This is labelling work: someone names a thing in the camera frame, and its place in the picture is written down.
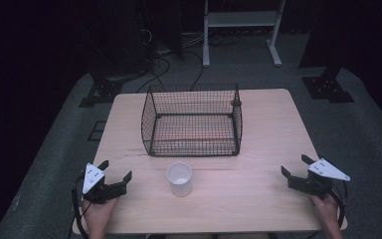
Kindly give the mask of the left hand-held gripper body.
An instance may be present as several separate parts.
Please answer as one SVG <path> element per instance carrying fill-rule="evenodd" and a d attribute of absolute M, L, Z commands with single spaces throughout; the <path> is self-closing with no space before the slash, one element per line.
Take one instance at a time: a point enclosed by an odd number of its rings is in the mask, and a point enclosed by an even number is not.
<path fill-rule="evenodd" d="M 104 170 L 88 163 L 84 173 L 83 196 L 91 203 L 104 204 L 105 202 L 126 194 L 126 185 L 123 180 L 114 184 L 105 184 Z"/>

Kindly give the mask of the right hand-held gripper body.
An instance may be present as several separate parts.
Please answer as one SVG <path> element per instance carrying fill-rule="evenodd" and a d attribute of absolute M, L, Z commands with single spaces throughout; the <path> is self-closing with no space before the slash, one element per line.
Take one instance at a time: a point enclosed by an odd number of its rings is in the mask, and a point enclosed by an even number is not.
<path fill-rule="evenodd" d="M 312 165 L 307 165 L 307 177 L 297 177 L 291 174 L 287 186 L 303 193 L 321 197 L 332 190 L 334 180 L 346 183 L 350 180 L 350 176 L 326 159 L 320 158 Z"/>

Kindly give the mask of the person's left hand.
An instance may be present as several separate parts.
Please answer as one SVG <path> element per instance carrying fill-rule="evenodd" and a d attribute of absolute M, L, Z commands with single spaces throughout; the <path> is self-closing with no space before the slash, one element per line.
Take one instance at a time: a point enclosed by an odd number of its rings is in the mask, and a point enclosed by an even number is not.
<path fill-rule="evenodd" d="M 90 233 L 104 232 L 117 200 L 111 199 L 104 204 L 83 200 L 82 211 Z"/>

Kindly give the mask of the person's right hand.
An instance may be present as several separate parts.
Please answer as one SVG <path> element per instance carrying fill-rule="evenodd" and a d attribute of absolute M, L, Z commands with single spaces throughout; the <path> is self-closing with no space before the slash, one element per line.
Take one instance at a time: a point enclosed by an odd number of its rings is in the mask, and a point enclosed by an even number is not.
<path fill-rule="evenodd" d="M 326 194 L 322 198 L 316 195 L 310 195 L 309 199 L 321 223 L 331 224 L 337 222 L 338 205 L 331 195 Z"/>

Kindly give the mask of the white cup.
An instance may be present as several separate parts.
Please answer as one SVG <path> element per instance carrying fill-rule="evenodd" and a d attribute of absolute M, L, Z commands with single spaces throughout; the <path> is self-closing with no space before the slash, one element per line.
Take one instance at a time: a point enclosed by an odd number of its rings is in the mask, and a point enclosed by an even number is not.
<path fill-rule="evenodd" d="M 169 181 L 171 192 L 178 197 L 187 196 L 191 190 L 191 167 L 182 161 L 170 164 L 166 171 L 166 177 Z"/>

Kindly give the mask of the black stand base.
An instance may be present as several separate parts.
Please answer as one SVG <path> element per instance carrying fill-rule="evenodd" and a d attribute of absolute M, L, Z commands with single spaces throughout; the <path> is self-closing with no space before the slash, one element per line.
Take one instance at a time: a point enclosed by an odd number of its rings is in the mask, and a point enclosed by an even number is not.
<path fill-rule="evenodd" d="M 329 100 L 331 103 L 353 103 L 353 97 L 337 81 L 341 67 L 327 66 L 320 76 L 303 77 L 302 81 L 314 100 Z"/>
<path fill-rule="evenodd" d="M 92 75 L 93 84 L 89 93 L 82 98 L 79 107 L 91 108 L 96 104 L 110 104 L 121 93 L 123 85 L 132 78 L 110 80 L 103 75 Z"/>

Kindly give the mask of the white metal stand frame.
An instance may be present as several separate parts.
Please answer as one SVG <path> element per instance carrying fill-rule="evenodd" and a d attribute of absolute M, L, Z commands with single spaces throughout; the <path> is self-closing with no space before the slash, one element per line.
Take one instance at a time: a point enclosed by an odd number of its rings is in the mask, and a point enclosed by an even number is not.
<path fill-rule="evenodd" d="M 276 67 L 283 63 L 276 48 L 282 17 L 287 0 L 280 0 L 280 5 L 274 11 L 255 12 L 210 12 L 209 0 L 205 0 L 203 21 L 202 66 L 210 66 L 209 30 L 213 28 L 240 28 L 240 27 L 272 27 L 273 32 L 267 45 Z"/>

